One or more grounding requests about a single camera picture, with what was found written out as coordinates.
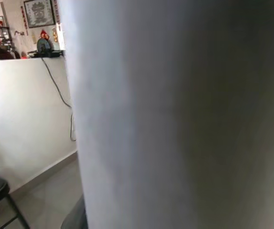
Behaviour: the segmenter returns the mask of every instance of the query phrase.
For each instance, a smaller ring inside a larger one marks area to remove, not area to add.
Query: black cable
[[[51,72],[50,72],[50,69],[49,69],[49,67],[47,66],[47,63],[45,62],[45,60],[44,60],[42,57],[41,57],[41,60],[42,60],[43,63],[45,64],[45,66],[46,66],[46,68],[47,68],[47,70],[48,70],[49,76],[50,76],[51,80],[53,81],[53,83],[54,83],[54,85],[55,85],[55,87],[56,87],[56,89],[57,89],[57,91],[58,91],[58,93],[59,93],[59,95],[60,95],[60,97],[61,97],[62,102],[63,102],[67,107],[72,108],[68,103],[65,102],[64,98],[62,97],[61,91],[60,91],[58,85],[56,84],[56,82],[55,82],[55,80],[54,80],[54,78],[53,78],[53,76],[52,76],[52,74],[51,74]]]
[[[48,70],[49,76],[50,76],[51,80],[53,81],[53,83],[54,83],[54,85],[55,85],[55,87],[56,87],[56,89],[57,89],[57,91],[58,91],[58,93],[59,93],[59,95],[60,95],[60,98],[61,98],[62,102],[63,102],[67,107],[69,107],[70,109],[72,109],[72,107],[71,107],[68,103],[66,103],[66,101],[65,101],[64,98],[62,97],[61,91],[60,91],[58,85],[56,84],[56,82],[55,82],[55,80],[54,80],[54,78],[53,78],[53,76],[52,76],[52,74],[51,74],[51,72],[50,72],[50,69],[49,69],[47,63],[45,62],[45,60],[44,60],[42,57],[41,57],[41,60],[42,60],[43,63],[45,64],[45,66],[46,66],[46,68],[47,68],[47,70]],[[70,140],[73,141],[73,142],[75,142],[76,139],[74,139],[74,138],[72,137],[72,125],[73,125],[72,119],[73,119],[73,113],[71,113],[71,117],[70,117]]]

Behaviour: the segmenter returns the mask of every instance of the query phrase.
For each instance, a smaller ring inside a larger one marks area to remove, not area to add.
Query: tile floor
[[[31,229],[60,229],[67,214],[82,195],[78,162],[74,161],[16,201]],[[14,216],[5,205],[0,226]],[[22,229],[18,220],[6,229]]]

